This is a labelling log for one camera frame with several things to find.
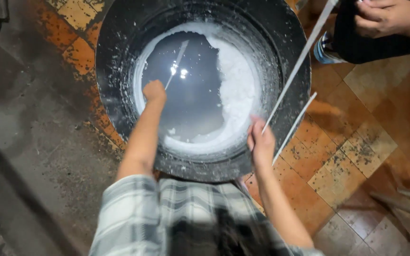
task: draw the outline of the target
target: white stick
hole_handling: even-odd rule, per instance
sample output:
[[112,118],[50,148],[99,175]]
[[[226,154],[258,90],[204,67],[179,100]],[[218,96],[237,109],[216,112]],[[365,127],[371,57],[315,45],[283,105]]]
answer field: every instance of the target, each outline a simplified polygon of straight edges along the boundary
[[278,98],[278,101],[276,102],[275,108],[271,111],[270,117],[265,123],[265,126],[262,130],[262,133],[265,131],[266,127],[270,123],[270,120],[273,118],[273,115],[275,114],[276,110],[279,107],[279,104],[281,104],[282,99],[284,95],[286,94],[287,90],[289,89],[290,84],[292,83],[293,79],[295,78],[295,75],[297,74],[298,70],[300,69],[300,66],[302,65],[303,61],[306,58],[306,55],[308,55],[309,50],[316,40],[317,35],[321,31],[323,25],[325,24],[325,21],[327,21],[327,17],[330,15],[330,13],[333,10],[333,7],[336,5],[338,1],[336,0],[328,0],[327,4],[325,5],[325,8],[323,9],[321,15],[319,16],[319,19],[317,20],[316,25],[312,29],[311,35],[308,38],[308,41],[305,44],[305,47],[302,50],[302,53],[300,53],[300,57],[298,57],[297,62],[295,63],[295,66],[293,67],[292,72],[289,75],[288,81],[286,82],[284,88],[281,91],[281,95]]
[[297,126],[297,124],[299,123],[300,119],[302,118],[303,114],[305,113],[306,109],[308,108],[308,106],[311,104],[312,100],[314,100],[314,98],[316,97],[317,92],[315,92],[311,98],[309,98],[308,102],[306,103],[306,105],[303,107],[302,111],[300,112],[300,114],[298,115],[297,119],[295,119],[295,122],[293,123],[288,135],[286,136],[286,138],[284,139],[284,142],[281,145],[281,148],[279,148],[278,153],[276,153],[275,158],[273,158],[273,163],[271,163],[271,166],[273,166],[276,162],[276,160],[278,159],[279,155],[281,154],[283,148],[286,146],[288,140],[290,139],[293,130],[295,129],[295,127]]
[[[181,43],[181,47],[179,49],[178,57],[175,61],[175,64],[177,67],[179,67],[179,62],[181,61],[181,58],[183,57],[183,54],[185,53],[186,46],[188,46],[189,40],[184,41]],[[174,74],[170,75],[170,78],[168,79],[167,85],[165,86],[165,89],[167,90],[168,85],[170,84],[170,81],[172,81],[172,78],[174,77]]]

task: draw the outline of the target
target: plaid shirt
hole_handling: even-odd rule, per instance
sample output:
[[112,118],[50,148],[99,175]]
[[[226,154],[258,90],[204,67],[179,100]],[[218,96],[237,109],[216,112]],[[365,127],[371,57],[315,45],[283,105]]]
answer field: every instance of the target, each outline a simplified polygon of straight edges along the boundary
[[284,243],[233,183],[125,177],[102,197],[91,256],[321,256]]

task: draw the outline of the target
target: dirty floor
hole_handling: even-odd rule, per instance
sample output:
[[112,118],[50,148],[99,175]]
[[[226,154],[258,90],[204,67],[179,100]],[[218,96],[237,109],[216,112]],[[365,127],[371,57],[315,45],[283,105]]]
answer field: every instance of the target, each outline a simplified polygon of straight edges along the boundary
[[[84,255],[91,244],[125,147],[94,75],[110,3],[9,1],[0,32],[0,233],[20,256]],[[312,91],[274,168],[293,208],[327,255],[410,255],[399,223],[368,195],[393,194],[392,172],[410,187],[410,55],[313,63]],[[263,210],[255,177],[245,181]]]

